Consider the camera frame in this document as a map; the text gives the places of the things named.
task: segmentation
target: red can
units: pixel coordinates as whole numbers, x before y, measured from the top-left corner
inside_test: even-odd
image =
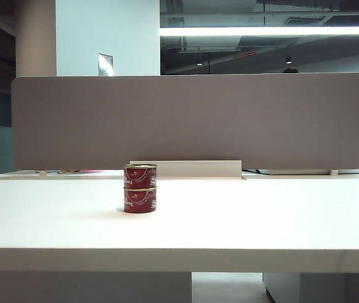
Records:
[[[125,164],[124,188],[141,189],[156,186],[156,165]]]
[[[124,211],[126,213],[149,213],[155,209],[156,187],[124,189]]]

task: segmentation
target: ceiling light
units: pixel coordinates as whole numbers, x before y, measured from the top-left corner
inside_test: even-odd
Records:
[[[359,27],[178,27],[160,28],[160,36],[304,36],[359,35]]]

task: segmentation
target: desk surface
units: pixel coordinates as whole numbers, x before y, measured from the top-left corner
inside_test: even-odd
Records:
[[[359,175],[158,181],[0,175],[0,270],[359,272]]]

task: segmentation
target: gray desk divider panel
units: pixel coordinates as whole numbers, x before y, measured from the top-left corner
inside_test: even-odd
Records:
[[[21,170],[359,168],[358,73],[17,78],[12,103]]]

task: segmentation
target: ceiling pipe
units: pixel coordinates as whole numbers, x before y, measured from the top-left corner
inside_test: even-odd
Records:
[[[359,16],[359,11],[250,11],[245,13],[160,13],[161,18],[186,18],[186,17],[262,17],[262,16]]]

